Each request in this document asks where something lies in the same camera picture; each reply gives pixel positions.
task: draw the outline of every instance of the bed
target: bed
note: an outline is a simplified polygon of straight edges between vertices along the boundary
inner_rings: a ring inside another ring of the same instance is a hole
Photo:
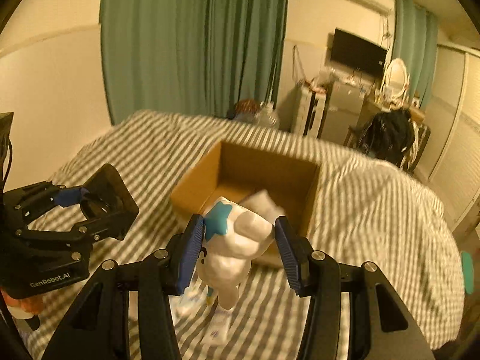
[[[443,221],[443,205],[428,188],[384,161],[317,139],[207,116],[141,111],[86,145],[52,180],[79,185],[113,164],[140,208],[123,241],[94,245],[89,270],[106,259],[130,263],[164,247],[181,229],[169,202],[179,178],[219,140],[281,152],[321,165],[314,226],[308,238],[338,262],[376,262],[416,319],[432,349],[458,334],[463,310],[460,257]],[[35,229],[69,230],[78,207],[56,208]],[[26,339],[35,360],[84,282],[45,294],[40,328]],[[175,326],[184,359],[295,359],[308,298],[298,298],[283,270],[253,266],[241,287],[229,342],[202,346],[211,310],[202,307]],[[347,358],[349,300],[342,297],[338,359]],[[140,359],[138,324],[130,321],[130,353]]]

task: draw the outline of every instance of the mirror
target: mirror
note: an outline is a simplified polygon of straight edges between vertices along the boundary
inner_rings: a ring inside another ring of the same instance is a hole
[[[395,58],[385,69],[380,92],[384,94],[385,102],[401,107],[405,102],[409,84],[410,76],[405,63],[401,58]]]

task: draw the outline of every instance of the wall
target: wall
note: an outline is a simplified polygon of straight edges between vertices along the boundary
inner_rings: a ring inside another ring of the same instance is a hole
[[[0,34],[0,112],[14,112],[6,190],[48,178],[111,128],[99,7],[23,0]]]
[[[391,3],[392,14],[389,18],[389,27],[390,32],[393,33],[395,0],[391,0]],[[306,76],[311,79],[325,65],[325,59],[328,58],[326,48],[331,42],[329,37],[335,32],[336,27],[376,44],[382,41],[383,17],[360,4],[349,0],[289,0],[286,41],[277,99],[277,110],[283,130],[290,128],[295,103],[295,83],[292,79],[293,45],[298,45]],[[339,66],[335,66],[335,69],[343,74],[351,74],[351,70],[344,70]]]
[[[438,29],[438,43],[452,42],[447,33],[442,29]]]
[[[471,39],[471,37],[465,37],[465,36],[462,36],[461,34],[457,34],[452,37],[451,41],[453,43],[457,43],[465,47],[470,47],[470,48],[480,50],[480,40],[477,40],[475,42],[474,40]]]
[[[0,112],[14,112],[6,190],[47,179],[107,132],[100,25],[0,58]]]
[[[100,0],[22,0],[0,33],[0,55],[39,36],[98,24],[99,7]]]

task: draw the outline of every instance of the blue star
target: blue star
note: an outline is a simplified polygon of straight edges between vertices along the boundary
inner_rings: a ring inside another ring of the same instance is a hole
[[[205,215],[205,239],[207,242],[215,235],[224,236],[227,233],[227,218],[232,211],[230,204],[217,202]]]

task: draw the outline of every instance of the teal curtain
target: teal curtain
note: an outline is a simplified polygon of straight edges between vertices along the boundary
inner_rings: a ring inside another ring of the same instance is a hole
[[[139,109],[225,116],[277,97],[287,0],[101,0],[114,123]]]
[[[425,109],[431,95],[437,56],[437,17],[413,0],[395,0],[393,58],[402,58],[410,74],[409,95],[420,95]]]

